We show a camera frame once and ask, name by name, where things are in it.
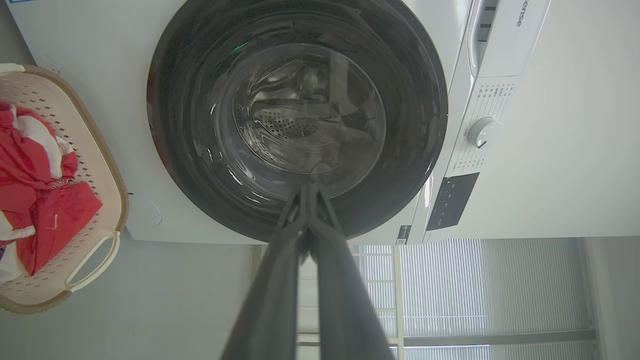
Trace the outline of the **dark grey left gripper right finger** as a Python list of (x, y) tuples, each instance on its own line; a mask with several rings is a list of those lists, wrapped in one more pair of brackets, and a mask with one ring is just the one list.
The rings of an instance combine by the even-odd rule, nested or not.
[(308, 185), (310, 255), (317, 264), (323, 360), (392, 360), (394, 355), (325, 191)]

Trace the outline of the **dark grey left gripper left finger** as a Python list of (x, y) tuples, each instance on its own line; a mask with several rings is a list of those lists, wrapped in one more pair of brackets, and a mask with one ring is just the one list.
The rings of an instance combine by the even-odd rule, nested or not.
[(298, 273), (309, 251), (308, 186), (286, 201), (222, 352), (224, 360), (297, 357)]

